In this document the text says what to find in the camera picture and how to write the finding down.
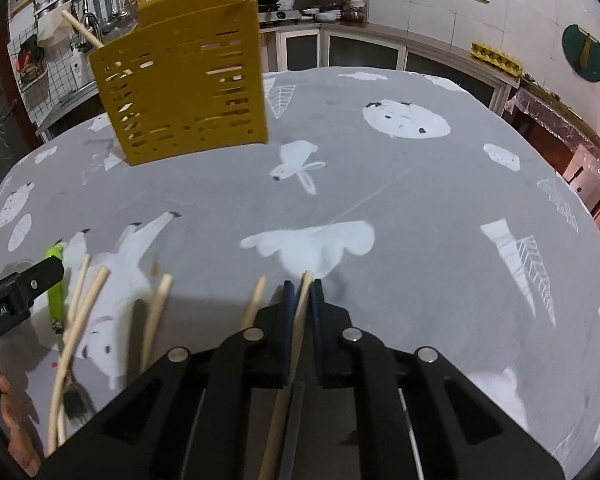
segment green wall clock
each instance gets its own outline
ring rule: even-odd
[[[562,34],[562,50],[581,78],[600,81],[600,42],[596,38],[577,25],[569,25]]]

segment kitchen utensil rack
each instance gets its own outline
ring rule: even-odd
[[[126,161],[267,142],[255,0],[152,0],[91,66]]]

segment gray tablecloth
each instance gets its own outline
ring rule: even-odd
[[[218,345],[257,277],[270,297],[311,268],[355,325],[393,348],[438,348],[572,477],[600,443],[600,232],[579,198],[447,80],[320,68],[266,75],[265,90],[267,145],[132,168],[104,117],[0,188],[0,277],[59,239],[69,291],[84,251],[91,274],[112,270],[74,365],[96,405],[120,390],[128,313],[162,273],[175,282],[155,355]],[[44,298],[0,340],[39,429],[53,344]]]

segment metal screw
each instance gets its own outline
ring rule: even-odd
[[[247,341],[260,341],[260,339],[264,337],[264,332],[261,329],[252,326],[251,328],[248,328],[242,332],[242,337]]]
[[[182,346],[176,346],[176,348],[169,350],[167,357],[172,363],[181,363],[187,357],[189,357],[189,350],[183,348]]]
[[[354,326],[350,326],[342,331],[342,337],[351,342],[360,341],[362,338],[362,330]]]
[[[433,348],[425,346],[424,348],[418,350],[418,357],[426,363],[432,363],[438,358],[438,352],[436,352]]]

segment human hand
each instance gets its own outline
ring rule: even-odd
[[[10,430],[9,453],[29,476],[35,476],[40,469],[40,457],[33,447],[31,437],[22,426],[20,407],[10,396],[11,385],[0,373],[0,413]]]

